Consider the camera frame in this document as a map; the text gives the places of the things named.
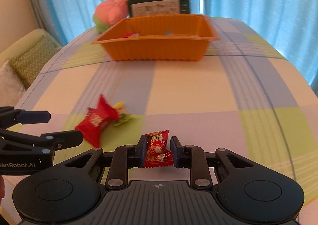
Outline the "person's hand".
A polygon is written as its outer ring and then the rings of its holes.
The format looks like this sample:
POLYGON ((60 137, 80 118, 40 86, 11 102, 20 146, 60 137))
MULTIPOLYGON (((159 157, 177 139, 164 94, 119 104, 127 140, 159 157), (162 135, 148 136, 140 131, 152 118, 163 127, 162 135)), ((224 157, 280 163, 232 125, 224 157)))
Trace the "person's hand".
POLYGON ((2 176, 0 176, 0 199, 5 197, 5 183, 2 176))

